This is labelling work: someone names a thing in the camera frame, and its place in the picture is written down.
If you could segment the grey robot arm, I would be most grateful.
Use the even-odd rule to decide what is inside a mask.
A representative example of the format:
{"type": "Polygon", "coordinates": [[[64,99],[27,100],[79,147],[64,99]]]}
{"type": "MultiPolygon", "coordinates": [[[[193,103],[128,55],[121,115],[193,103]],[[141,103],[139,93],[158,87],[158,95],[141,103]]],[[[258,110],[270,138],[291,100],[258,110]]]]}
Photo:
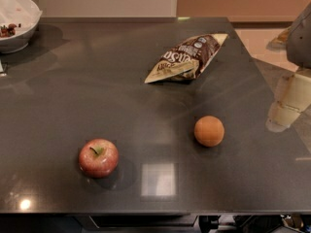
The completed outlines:
{"type": "Polygon", "coordinates": [[[311,105],[311,4],[295,19],[286,42],[287,59],[297,66],[277,83],[266,127],[283,132],[311,105]]]}

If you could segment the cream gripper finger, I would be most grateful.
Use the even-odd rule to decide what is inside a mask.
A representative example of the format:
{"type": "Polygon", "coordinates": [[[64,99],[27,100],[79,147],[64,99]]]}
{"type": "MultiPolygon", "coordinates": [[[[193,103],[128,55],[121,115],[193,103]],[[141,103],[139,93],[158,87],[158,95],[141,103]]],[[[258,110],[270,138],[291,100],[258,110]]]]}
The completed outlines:
{"type": "Polygon", "coordinates": [[[272,132],[283,132],[290,128],[310,105],[311,69],[298,68],[279,79],[265,125],[272,132]]]}

